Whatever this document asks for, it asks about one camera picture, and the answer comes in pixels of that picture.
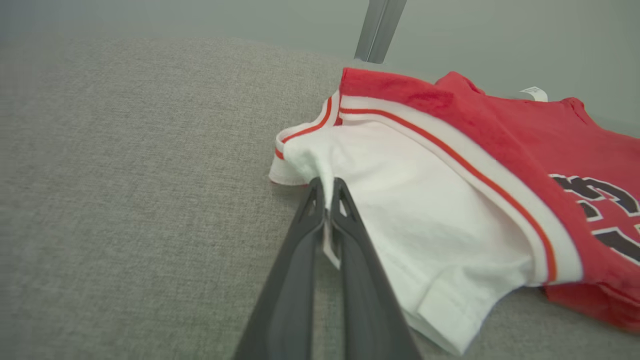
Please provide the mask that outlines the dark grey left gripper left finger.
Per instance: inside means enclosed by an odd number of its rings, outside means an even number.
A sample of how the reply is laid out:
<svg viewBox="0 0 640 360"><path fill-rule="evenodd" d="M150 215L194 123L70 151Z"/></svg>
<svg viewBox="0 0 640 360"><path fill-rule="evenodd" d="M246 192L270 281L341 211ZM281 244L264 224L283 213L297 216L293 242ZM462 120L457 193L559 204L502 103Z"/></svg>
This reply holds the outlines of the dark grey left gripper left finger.
<svg viewBox="0 0 640 360"><path fill-rule="evenodd" d="M320 178L306 187L234 353L236 360L309 360L313 350L314 260L323 238Z"/></svg>

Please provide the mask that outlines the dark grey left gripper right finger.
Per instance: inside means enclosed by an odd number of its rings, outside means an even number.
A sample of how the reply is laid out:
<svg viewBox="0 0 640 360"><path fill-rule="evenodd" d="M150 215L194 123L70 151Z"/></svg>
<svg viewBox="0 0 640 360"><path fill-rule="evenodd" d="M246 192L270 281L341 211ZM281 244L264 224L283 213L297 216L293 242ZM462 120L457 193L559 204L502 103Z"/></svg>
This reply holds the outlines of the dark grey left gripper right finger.
<svg viewBox="0 0 640 360"><path fill-rule="evenodd" d="M331 230L340 247L348 360L420 360L365 223L342 178L333 182Z"/></svg>

